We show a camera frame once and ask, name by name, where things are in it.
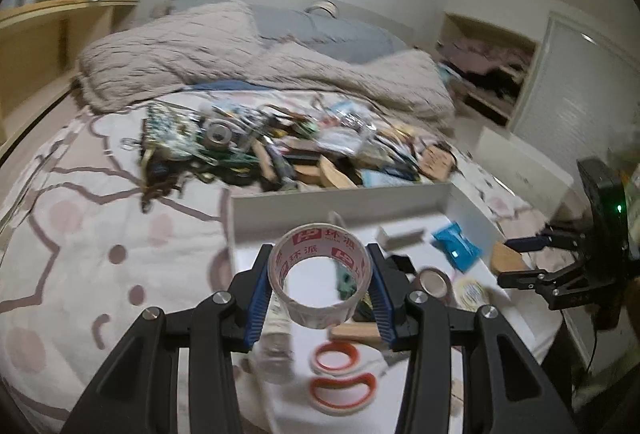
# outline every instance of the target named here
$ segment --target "blanket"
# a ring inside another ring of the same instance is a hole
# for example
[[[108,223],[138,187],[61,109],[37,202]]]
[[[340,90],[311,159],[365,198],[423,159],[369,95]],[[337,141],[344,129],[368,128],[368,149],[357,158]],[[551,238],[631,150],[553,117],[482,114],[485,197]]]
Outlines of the blanket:
[[[448,127],[454,115],[427,53],[412,49],[353,65],[294,41],[264,49],[252,12],[241,2],[200,6],[109,35],[86,48],[78,66],[84,97],[99,112],[188,84],[235,79],[360,96],[414,124]]]

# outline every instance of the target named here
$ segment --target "light blue package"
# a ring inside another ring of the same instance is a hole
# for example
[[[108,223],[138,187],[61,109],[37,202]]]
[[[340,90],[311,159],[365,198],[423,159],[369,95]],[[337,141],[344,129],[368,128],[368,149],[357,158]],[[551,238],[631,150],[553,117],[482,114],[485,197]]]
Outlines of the light blue package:
[[[433,234],[433,237],[444,248],[452,266],[463,273],[471,268],[476,259],[482,255],[480,248],[462,236],[462,230],[460,230],[458,223],[451,223],[438,230]]]

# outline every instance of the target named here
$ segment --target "metal screw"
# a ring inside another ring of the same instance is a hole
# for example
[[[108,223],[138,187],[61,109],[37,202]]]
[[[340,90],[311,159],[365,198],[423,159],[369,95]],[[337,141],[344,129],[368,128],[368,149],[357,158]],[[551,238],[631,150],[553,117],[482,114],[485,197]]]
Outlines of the metal screw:
[[[422,304],[423,302],[427,302],[429,296],[424,291],[412,291],[409,293],[409,300],[416,304]]]
[[[216,304],[226,304],[231,300],[231,293],[228,291],[218,291],[213,293],[213,302]]]
[[[145,320],[156,320],[160,316],[160,308],[151,306],[142,311],[142,318]]]
[[[498,316],[498,309],[495,306],[482,306],[480,312],[486,319],[495,319]]]

